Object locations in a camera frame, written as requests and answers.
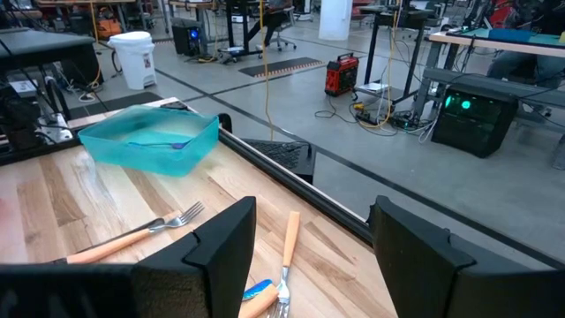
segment white pillar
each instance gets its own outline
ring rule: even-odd
[[[350,36],[353,0],[322,0],[320,33],[322,40],[343,41]]]

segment trash can lid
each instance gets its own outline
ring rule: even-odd
[[[144,31],[134,31],[124,34],[117,34],[110,36],[111,42],[118,43],[135,43],[135,42],[151,42],[151,34]]]

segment wooden handle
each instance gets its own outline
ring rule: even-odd
[[[290,267],[294,245],[297,244],[298,227],[300,226],[300,212],[290,212],[289,224],[286,227],[286,238],[284,239],[284,254],[282,265]]]
[[[102,246],[89,249],[85,252],[67,256],[67,262],[69,264],[84,264],[98,261],[108,255],[111,255],[124,247],[128,247],[131,244],[140,241],[149,236],[149,229],[143,229],[136,231],[132,234],[126,235],[122,238],[115,239],[108,242]]]
[[[279,296],[279,291],[273,284],[265,287],[265,289],[251,299],[245,302],[239,309],[239,318],[255,318],[262,312],[267,310],[271,304],[275,302]]]

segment black floor mat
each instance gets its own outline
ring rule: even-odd
[[[82,117],[86,117],[86,116],[101,114],[101,113],[106,112],[106,111],[121,110],[123,108],[126,108],[128,106],[132,106],[132,105],[140,105],[140,104],[146,103],[146,102],[159,101],[161,99],[162,99],[162,97],[160,97],[157,94],[153,94],[151,92],[143,92],[143,93],[139,93],[139,94],[135,94],[135,95],[129,95],[129,96],[122,97],[122,98],[104,101],[104,104],[106,104],[106,107],[108,107],[108,110],[106,110],[104,108],[104,106],[102,106],[102,104],[99,103],[99,102],[95,103],[95,104],[83,106],[83,107],[73,108],[73,109],[71,109],[71,117],[72,117],[72,119],[77,119],[77,118],[82,118]]]
[[[286,60],[282,62],[269,63],[267,65],[267,68],[268,68],[268,75],[271,76],[271,75],[281,74],[284,72],[292,72],[297,69],[320,65],[320,64],[323,64],[323,62],[310,57],[299,57],[299,58],[292,58],[290,60]],[[239,71],[249,76],[262,77],[265,76],[265,65],[245,67]]]

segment blue object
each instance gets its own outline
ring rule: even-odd
[[[270,279],[265,279],[263,281],[258,282],[252,288],[248,289],[247,291],[244,291],[244,300],[249,300],[259,295],[260,292],[263,292],[263,290],[272,283],[273,281]]]
[[[182,177],[215,147],[218,129],[217,116],[131,106],[83,129],[79,138],[96,161]],[[148,147],[155,144],[167,147]]]
[[[495,28],[488,32],[488,38],[499,41],[528,42],[531,31]]]

